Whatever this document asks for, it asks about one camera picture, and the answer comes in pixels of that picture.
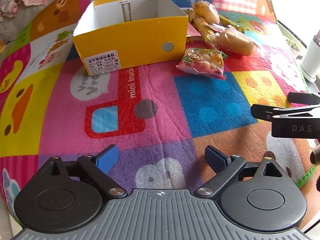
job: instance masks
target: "crosshair symbol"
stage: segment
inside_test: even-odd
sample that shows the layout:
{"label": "crosshair symbol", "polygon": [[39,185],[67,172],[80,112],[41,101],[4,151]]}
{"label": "crosshair symbol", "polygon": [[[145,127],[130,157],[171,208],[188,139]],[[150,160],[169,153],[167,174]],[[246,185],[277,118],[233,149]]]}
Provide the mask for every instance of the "crosshair symbol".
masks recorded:
{"label": "crosshair symbol", "polygon": [[164,193],[163,191],[159,191],[156,193],[158,196],[163,196],[164,194],[167,194],[167,193]]}

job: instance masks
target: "packaged snack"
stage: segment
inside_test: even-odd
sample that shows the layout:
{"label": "packaged snack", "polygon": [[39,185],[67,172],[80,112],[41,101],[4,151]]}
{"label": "packaged snack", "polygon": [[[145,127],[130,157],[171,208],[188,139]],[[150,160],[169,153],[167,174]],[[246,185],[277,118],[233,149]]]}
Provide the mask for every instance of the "packaged snack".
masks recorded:
{"label": "packaged snack", "polygon": [[237,31],[240,31],[241,33],[244,34],[244,27],[243,26],[239,26],[238,24],[234,23],[233,21],[227,19],[224,16],[219,15],[220,18],[220,24],[226,28],[230,28],[230,29],[235,29]]}
{"label": "packaged snack", "polygon": [[215,45],[214,31],[212,30],[212,28],[208,26],[207,22],[197,14],[194,15],[193,22],[195,24],[196,29],[201,34],[204,42],[210,48],[217,50],[217,47]]}
{"label": "packaged snack", "polygon": [[204,75],[207,77],[225,80],[223,75],[223,52],[215,49],[186,49],[177,68],[190,74]]}
{"label": "packaged snack", "polygon": [[219,14],[213,4],[202,0],[187,0],[193,11],[201,16],[208,24],[218,24],[220,22]]}
{"label": "packaged snack", "polygon": [[184,9],[183,10],[186,14],[188,14],[188,18],[189,18],[189,23],[192,23],[193,22],[193,16],[195,15],[195,12],[191,9]]}
{"label": "packaged snack", "polygon": [[234,51],[249,57],[266,57],[266,52],[259,45],[237,30],[225,29],[216,33],[213,42],[219,50]]}

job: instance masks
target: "box label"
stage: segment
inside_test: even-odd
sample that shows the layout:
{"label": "box label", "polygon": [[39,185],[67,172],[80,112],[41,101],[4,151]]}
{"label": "box label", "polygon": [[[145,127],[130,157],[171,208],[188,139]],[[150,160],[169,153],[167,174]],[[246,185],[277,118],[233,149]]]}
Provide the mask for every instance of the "box label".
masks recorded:
{"label": "box label", "polygon": [[121,69],[116,50],[86,57],[84,61],[93,76]]}

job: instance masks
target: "metal screw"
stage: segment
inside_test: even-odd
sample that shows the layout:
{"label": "metal screw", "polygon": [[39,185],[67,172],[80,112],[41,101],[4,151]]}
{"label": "metal screw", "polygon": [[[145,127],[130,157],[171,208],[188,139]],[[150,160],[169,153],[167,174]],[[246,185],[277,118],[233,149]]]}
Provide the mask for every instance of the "metal screw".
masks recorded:
{"label": "metal screw", "polygon": [[197,190],[197,193],[202,196],[209,196],[213,193],[212,189],[207,187],[201,187]]}
{"label": "metal screw", "polygon": [[109,194],[113,196],[121,196],[124,194],[124,189],[119,187],[114,187],[109,190]]}

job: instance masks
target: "yellow square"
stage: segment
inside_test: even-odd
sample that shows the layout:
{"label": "yellow square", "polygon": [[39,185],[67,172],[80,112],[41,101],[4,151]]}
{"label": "yellow square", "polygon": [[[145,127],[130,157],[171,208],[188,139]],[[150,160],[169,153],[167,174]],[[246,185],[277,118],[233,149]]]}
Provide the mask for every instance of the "yellow square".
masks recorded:
{"label": "yellow square", "polygon": [[253,104],[289,108],[285,94],[269,71],[232,72],[250,106]]}

